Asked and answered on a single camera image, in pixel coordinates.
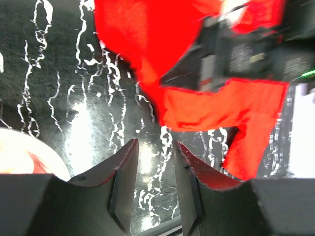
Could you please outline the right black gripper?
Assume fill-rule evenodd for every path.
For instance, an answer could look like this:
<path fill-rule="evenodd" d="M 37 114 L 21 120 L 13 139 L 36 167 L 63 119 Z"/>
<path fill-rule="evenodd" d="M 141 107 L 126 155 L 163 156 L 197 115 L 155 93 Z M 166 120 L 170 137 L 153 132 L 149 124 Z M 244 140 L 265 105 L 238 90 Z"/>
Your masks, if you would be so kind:
<path fill-rule="evenodd" d="M 162 77 L 165 86 L 192 90 L 207 83 L 218 91 L 232 77 L 315 86 L 315 17 L 286 16 L 279 32 L 259 27 L 233 34 L 227 20 L 203 19 L 201 31 L 183 58 Z"/>

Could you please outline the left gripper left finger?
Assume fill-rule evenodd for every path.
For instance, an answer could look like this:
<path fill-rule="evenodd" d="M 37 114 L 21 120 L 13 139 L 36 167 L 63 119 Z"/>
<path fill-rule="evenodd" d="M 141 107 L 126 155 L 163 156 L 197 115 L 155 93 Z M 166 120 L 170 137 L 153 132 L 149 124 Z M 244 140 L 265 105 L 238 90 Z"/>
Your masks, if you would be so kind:
<path fill-rule="evenodd" d="M 64 181 L 52 174 L 2 174 L 3 236 L 127 236 L 139 142 Z"/>

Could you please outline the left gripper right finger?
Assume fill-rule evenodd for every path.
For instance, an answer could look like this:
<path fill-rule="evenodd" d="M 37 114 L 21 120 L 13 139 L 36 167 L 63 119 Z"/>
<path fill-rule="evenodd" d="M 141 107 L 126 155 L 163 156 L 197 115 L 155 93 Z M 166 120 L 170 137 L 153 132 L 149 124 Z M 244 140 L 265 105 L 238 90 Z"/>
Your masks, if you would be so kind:
<path fill-rule="evenodd" d="M 186 236 L 312 236 L 315 181 L 239 181 L 212 168 L 180 142 L 175 174 Z"/>

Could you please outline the red t shirt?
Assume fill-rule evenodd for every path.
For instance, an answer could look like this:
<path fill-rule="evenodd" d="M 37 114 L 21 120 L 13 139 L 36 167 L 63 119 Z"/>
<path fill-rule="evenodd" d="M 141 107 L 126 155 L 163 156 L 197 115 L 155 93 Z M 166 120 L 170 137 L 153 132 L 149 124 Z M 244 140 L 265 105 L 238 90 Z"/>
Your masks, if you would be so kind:
<path fill-rule="evenodd" d="M 289 83 L 274 77 L 284 1 L 97 0 L 98 38 L 174 131 L 234 127 L 223 168 L 256 176 Z"/>

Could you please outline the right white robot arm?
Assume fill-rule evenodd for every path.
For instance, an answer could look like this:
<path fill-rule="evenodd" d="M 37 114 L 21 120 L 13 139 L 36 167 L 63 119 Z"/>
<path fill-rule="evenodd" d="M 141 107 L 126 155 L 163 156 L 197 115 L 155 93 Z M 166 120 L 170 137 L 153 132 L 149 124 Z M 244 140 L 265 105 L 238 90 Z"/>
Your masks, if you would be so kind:
<path fill-rule="evenodd" d="M 241 1 L 220 17 L 206 17 L 191 49 L 161 79 L 164 86 L 218 91 L 227 80 L 305 83 L 315 87 L 315 3 L 267 1 L 277 23 L 267 23 L 263 5 Z"/>

